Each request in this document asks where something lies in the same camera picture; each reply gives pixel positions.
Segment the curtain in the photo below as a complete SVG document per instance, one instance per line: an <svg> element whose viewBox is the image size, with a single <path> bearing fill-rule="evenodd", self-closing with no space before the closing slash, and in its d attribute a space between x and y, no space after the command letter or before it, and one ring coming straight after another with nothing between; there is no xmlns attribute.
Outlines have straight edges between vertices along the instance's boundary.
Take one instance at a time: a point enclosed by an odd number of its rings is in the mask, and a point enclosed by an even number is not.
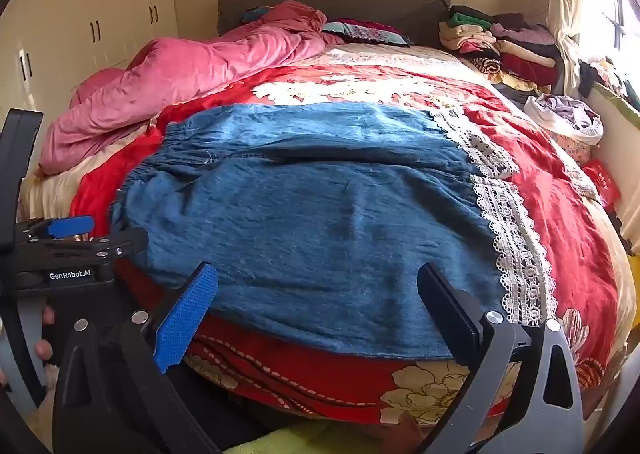
<svg viewBox="0 0 640 454"><path fill-rule="evenodd" d="M578 44L571 37L580 30L580 0L549 0L546 24L564 60L564 93L578 98Z"/></svg>

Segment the white lace trim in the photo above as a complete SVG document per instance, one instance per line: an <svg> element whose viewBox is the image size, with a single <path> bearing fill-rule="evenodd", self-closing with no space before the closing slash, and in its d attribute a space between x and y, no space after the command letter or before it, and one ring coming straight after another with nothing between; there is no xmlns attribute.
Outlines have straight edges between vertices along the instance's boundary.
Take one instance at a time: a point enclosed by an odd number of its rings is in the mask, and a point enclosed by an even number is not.
<svg viewBox="0 0 640 454"><path fill-rule="evenodd" d="M436 96L431 96L430 100L436 105L442 103L442 99ZM511 155L471 123L462 106L439 106L442 108L428 107L426 110L447 133L447 137L468 154L483 176L504 179L518 172L519 168Z"/></svg>
<svg viewBox="0 0 640 454"><path fill-rule="evenodd" d="M496 266L502 272L500 283L507 290L502 307L510 322L540 326L556 315L558 302L553 297L556 282L551 265L534 222L513 183L475 175L471 180L482 217L496 235Z"/></svg>
<svg viewBox="0 0 640 454"><path fill-rule="evenodd" d="M569 156L569 154L567 154L565 150L558 145L558 143L551 140L551 145L553 145L560 160L564 164L564 171L566 172L566 175L569 176L569 179L576 191L581 196L602 204L602 199L600 198L596 185L594 185L590 177L584 173L584 170L578 166L572 157Z"/></svg>

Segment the headboard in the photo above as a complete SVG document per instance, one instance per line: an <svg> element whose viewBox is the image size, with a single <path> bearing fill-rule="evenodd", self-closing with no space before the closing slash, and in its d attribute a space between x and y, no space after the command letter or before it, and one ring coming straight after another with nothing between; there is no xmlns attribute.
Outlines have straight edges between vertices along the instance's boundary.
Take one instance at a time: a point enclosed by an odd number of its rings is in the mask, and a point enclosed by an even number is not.
<svg viewBox="0 0 640 454"><path fill-rule="evenodd" d="M238 26L244 12L284 0L218 0L218 33ZM322 11L329 21L354 18L398 28L414 44L440 47L438 22L447 16L451 0L297 0Z"/></svg>

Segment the human hand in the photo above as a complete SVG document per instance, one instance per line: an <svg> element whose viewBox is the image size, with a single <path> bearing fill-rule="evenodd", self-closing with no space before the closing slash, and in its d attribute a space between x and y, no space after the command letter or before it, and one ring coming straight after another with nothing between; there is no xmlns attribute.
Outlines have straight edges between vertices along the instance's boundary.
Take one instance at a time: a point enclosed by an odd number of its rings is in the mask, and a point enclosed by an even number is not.
<svg viewBox="0 0 640 454"><path fill-rule="evenodd" d="M45 306L42 311L42 323L47 326L52 325L56 321L56 314L53 311L51 306ZM46 340L39 340L36 342L36 353L42 360L49 360L53 355L53 350L51 349L51 344ZM6 376L2 370L0 370L0 385L3 387L6 385Z"/></svg>

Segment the finger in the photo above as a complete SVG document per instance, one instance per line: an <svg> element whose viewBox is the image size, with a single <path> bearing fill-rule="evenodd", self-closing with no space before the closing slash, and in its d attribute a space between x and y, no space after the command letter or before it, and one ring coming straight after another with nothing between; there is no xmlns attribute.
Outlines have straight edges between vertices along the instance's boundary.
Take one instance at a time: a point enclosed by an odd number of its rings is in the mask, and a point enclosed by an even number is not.
<svg viewBox="0 0 640 454"><path fill-rule="evenodd" d="M44 307L44 310L42 311L42 322L47 326L50 326L56 322L56 313L49 305L46 305Z"/></svg>
<svg viewBox="0 0 640 454"><path fill-rule="evenodd" d="M42 360L49 360L53 355L51 344L46 340L39 340L36 342L36 353Z"/></svg>
<svg viewBox="0 0 640 454"><path fill-rule="evenodd" d="M398 425L393 426L383 439L380 454L411 454L422 443L420 427L414 417L403 412Z"/></svg>

